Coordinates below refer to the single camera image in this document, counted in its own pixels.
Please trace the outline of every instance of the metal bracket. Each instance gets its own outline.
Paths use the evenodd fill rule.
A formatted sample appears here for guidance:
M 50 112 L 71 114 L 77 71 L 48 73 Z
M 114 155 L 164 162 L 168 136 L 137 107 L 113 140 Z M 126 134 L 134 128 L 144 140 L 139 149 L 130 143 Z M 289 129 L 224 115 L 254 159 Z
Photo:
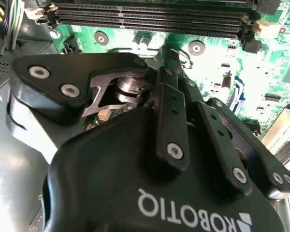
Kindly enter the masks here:
M 232 142 L 245 156 L 251 180 L 269 199 L 283 199 L 290 195 L 290 172 L 273 156 L 249 129 L 217 98 L 206 104 L 216 108 Z

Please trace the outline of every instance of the robotiq logo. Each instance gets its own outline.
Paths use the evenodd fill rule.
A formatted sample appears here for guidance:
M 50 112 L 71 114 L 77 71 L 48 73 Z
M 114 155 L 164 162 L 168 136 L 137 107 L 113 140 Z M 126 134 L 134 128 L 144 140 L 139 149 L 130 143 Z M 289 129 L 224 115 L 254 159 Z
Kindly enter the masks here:
M 239 213 L 241 220 L 221 216 L 217 213 L 208 213 L 206 210 L 195 210 L 190 205 L 182 205 L 180 210 L 175 207 L 175 202 L 170 201 L 170 212 L 166 210 L 165 199 L 160 197 L 159 202 L 150 193 L 139 189 L 141 193 L 138 206 L 143 215 L 147 217 L 158 217 L 163 221 L 175 224 L 184 224 L 191 228 L 202 227 L 208 232 L 251 232 L 251 217 L 247 213 Z

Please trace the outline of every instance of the capacitor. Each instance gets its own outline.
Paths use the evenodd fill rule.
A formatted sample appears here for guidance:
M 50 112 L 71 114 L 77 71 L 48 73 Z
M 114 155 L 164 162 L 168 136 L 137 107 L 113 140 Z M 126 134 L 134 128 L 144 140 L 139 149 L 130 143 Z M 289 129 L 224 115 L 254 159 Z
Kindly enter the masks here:
M 231 77 L 230 76 L 225 76 L 223 78 L 221 87 L 230 89 L 230 87 L 231 87 Z
M 138 50 L 140 42 L 141 42 L 141 38 L 139 36 L 135 36 L 134 39 L 132 40 L 131 49 Z
M 148 45 L 150 43 L 150 38 L 144 37 L 140 43 L 140 49 L 146 51 L 148 49 Z

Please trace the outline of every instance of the black connector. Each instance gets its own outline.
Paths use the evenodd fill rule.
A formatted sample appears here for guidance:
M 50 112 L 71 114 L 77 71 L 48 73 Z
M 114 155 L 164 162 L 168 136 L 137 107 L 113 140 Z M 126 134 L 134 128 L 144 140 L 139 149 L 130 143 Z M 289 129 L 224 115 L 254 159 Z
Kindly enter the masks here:
M 64 54 L 80 54 L 82 51 L 79 50 L 76 38 L 74 36 L 68 37 L 64 42 L 63 42 L 63 49 L 61 53 Z

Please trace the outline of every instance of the motherboard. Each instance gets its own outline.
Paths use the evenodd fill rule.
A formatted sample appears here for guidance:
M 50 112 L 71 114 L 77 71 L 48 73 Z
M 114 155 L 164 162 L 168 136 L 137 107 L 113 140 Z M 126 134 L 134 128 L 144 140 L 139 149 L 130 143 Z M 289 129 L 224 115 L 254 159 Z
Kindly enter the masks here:
M 111 6 L 127 1 L 108 1 L 103 10 L 81 2 L 55 1 L 61 24 L 50 34 L 59 53 L 132 52 L 147 60 L 168 46 L 179 54 L 185 75 L 203 98 L 222 100 L 264 144 L 277 146 L 273 154 L 290 142 L 286 129 L 270 130 L 282 117 L 279 128 L 290 124 L 290 0 L 274 0 L 273 8 L 262 1 L 252 6 L 250 0 L 128 1 L 131 6 L 172 6 L 141 13 L 141 8 Z M 179 16 L 183 6 L 192 10 Z M 284 139 L 278 143 L 274 134 Z

